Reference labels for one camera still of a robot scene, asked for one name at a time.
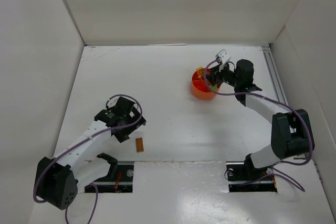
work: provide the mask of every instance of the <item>wall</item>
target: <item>wall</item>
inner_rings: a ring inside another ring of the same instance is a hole
[[[288,102],[310,114],[314,160],[336,214],[335,0],[300,0],[272,46]]]
[[[83,49],[61,0],[0,0],[0,223],[28,223]]]
[[[298,0],[67,0],[85,43],[273,42]]]

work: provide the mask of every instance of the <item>red wire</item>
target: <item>red wire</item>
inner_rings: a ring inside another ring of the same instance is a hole
[[[117,181],[116,181],[116,183],[114,184],[114,188],[115,188],[115,193],[117,192],[117,189],[118,189],[118,186],[119,186],[119,182],[120,182],[120,180],[121,180],[121,172],[118,172],[117,173],[117,177],[118,177],[118,179],[117,179]]]

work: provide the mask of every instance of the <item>white table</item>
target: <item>white table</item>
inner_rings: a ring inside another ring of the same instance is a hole
[[[120,161],[155,161],[135,164],[132,194],[101,194],[92,223],[334,223],[312,162],[304,167],[279,165],[300,180],[306,193],[282,179],[277,180],[277,194],[228,193],[224,161],[243,161],[268,145],[271,126],[234,97],[200,101],[192,96],[193,72],[223,48],[233,62],[251,60],[255,84],[275,98],[260,47],[84,49],[55,152],[82,134],[107,98],[124,93],[141,103],[147,124],[122,144],[107,143],[104,152]],[[223,85],[220,90],[233,89]],[[143,153],[136,152],[136,137],[144,139]],[[93,202],[93,194],[78,195],[69,209],[72,223],[86,223]],[[31,224],[63,222],[63,211],[35,204]]]

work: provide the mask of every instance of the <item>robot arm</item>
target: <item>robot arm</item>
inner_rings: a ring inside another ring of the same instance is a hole
[[[216,55],[216,60],[219,64],[211,68],[210,73],[206,75],[210,84],[219,86],[224,82],[234,87],[236,99],[242,105],[262,115],[272,125],[270,145],[246,156],[244,173],[253,174],[254,171],[270,167],[282,159],[307,153],[308,137],[301,122],[290,110],[262,97],[244,94],[248,92],[264,96],[261,88],[253,84],[253,63],[245,59],[239,60],[232,71],[229,64],[230,56],[225,50]],[[303,118],[312,136],[307,112],[305,110],[297,110],[297,112]]]
[[[133,101],[119,97],[114,106],[100,111],[83,135],[54,158],[83,140],[90,140],[67,153],[47,171],[39,183],[36,195],[63,210],[73,202],[76,194],[83,193],[85,186],[91,182],[107,175],[112,178],[117,171],[118,160],[102,152],[101,146],[103,142],[111,141],[112,137],[122,143],[129,139],[129,134],[134,130],[145,125],[146,120],[134,104]],[[112,127],[135,123],[138,119],[139,121],[130,127],[109,130]],[[52,161],[53,159],[44,157],[38,163],[35,184]]]

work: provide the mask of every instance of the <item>wooden block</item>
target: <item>wooden block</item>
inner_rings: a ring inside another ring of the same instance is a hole
[[[143,148],[142,137],[141,137],[141,138],[137,138],[137,139],[135,139],[135,142],[136,142],[136,144],[137,144],[136,152],[143,152],[143,151],[144,151],[144,148]]]

